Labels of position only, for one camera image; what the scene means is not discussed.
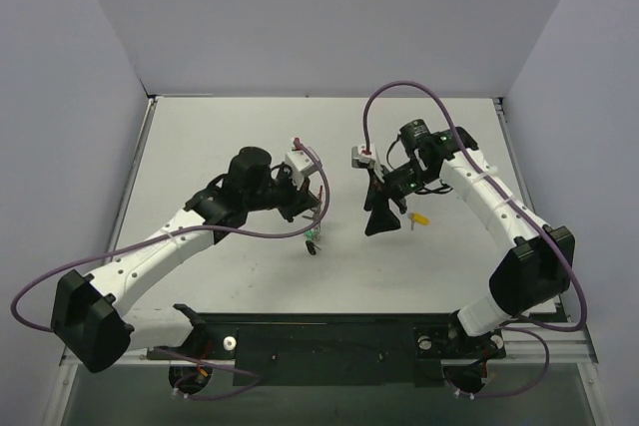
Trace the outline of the yellow tag key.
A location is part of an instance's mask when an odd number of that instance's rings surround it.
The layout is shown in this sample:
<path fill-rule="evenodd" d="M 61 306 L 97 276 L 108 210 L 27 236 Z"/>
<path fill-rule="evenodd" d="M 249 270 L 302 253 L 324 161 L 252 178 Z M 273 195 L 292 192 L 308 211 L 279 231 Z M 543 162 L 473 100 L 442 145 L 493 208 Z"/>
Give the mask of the yellow tag key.
<path fill-rule="evenodd" d="M 421 213 L 409 212 L 406 214 L 406 217 L 408 218 L 411 231 L 415 231 L 417 228 L 422 226 L 430 225 L 429 218 Z"/>

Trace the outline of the black key tag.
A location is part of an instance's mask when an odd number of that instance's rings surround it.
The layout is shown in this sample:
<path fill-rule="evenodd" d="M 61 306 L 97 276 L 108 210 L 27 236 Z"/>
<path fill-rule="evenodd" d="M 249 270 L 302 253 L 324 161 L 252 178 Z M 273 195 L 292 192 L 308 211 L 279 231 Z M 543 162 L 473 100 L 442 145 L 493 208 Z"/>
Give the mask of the black key tag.
<path fill-rule="evenodd" d="M 310 255 L 316 255 L 317 252 L 320 250 L 320 248 L 316 246 L 316 244 L 312 241 L 306 242 L 306 248 Z"/>

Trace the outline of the red handled metal key organizer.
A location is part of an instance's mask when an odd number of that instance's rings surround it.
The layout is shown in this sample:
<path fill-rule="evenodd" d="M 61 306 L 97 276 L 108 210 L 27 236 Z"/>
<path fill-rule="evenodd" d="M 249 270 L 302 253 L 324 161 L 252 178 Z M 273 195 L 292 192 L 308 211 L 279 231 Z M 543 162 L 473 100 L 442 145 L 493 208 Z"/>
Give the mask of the red handled metal key organizer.
<path fill-rule="evenodd" d="M 324 205 L 324 187 L 323 186 L 319 187 L 316 197 L 319 200 L 319 204 L 311 208 L 306 214 L 303 214 L 302 218 L 307 219 L 311 222 L 315 222 L 316 226 L 314 228 L 320 229 L 321 228 L 320 217 L 321 217 L 321 212 Z"/>

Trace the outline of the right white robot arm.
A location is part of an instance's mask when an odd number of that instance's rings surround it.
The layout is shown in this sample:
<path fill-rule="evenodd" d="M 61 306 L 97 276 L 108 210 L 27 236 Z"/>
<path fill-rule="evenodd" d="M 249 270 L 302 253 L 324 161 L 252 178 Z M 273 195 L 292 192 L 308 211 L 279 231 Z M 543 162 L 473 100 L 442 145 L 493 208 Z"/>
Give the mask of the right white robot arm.
<path fill-rule="evenodd" d="M 457 323 L 446 329 L 452 352 L 471 353 L 482 335 L 569 288 L 574 236 L 568 228 L 553 228 L 530 212 L 463 128 L 433 133 L 423 120 L 414 120 L 400 129 L 398 139 L 407 160 L 394 170 L 380 162 L 373 145 L 351 150 L 352 166 L 367 170 L 369 176 L 365 234 L 398 230 L 400 220 L 390 208 L 406 213 L 407 196 L 440 181 L 465 201 L 503 255 L 487 292 L 460 308 Z"/>

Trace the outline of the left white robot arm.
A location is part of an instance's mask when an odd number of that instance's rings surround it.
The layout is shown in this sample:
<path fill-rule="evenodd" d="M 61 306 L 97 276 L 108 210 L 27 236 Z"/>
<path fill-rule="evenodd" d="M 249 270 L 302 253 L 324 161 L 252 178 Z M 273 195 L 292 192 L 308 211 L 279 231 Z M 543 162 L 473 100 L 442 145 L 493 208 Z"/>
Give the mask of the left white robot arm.
<path fill-rule="evenodd" d="M 311 176 L 321 170 L 315 152 L 300 142 L 272 164 L 258 147 L 243 147 L 226 173 L 196 192 L 155 235 L 115 252 L 85 274 L 71 269 L 57 282 L 51 328 L 91 372 L 112 366 L 138 347 L 172 346 L 181 356 L 200 354 L 206 334 L 181 308 L 137 316 L 132 309 L 156 283 L 190 257 L 244 233 L 253 212 L 276 210 L 286 221 L 320 205 Z"/>

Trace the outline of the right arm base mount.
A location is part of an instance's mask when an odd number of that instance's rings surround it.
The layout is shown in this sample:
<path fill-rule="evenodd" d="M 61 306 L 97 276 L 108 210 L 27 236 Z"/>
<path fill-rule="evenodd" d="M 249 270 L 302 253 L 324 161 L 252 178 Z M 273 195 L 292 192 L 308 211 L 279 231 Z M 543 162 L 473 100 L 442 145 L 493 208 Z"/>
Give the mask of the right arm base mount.
<path fill-rule="evenodd" d="M 415 372 L 420 380 L 476 395 L 488 383 L 488 362 L 505 357 L 500 331 L 466 334 L 453 316 L 434 315 L 413 328 Z"/>

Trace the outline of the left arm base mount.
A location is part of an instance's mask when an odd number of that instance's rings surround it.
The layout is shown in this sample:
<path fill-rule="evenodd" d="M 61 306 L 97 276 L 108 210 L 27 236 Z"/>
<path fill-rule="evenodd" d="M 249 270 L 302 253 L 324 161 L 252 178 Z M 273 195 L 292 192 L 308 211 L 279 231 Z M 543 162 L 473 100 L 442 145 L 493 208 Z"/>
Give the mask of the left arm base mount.
<path fill-rule="evenodd" d="M 180 352 L 175 347 L 155 346 L 148 347 L 146 357 L 155 360 L 183 361 L 185 365 L 173 365 L 169 367 L 168 380 L 174 396 L 189 396 L 202 393 L 213 380 L 215 372 L 233 374 L 233 368 L 229 365 L 211 363 L 208 355 L 213 351 L 213 343 L 207 340 L 204 352 L 199 356 Z"/>

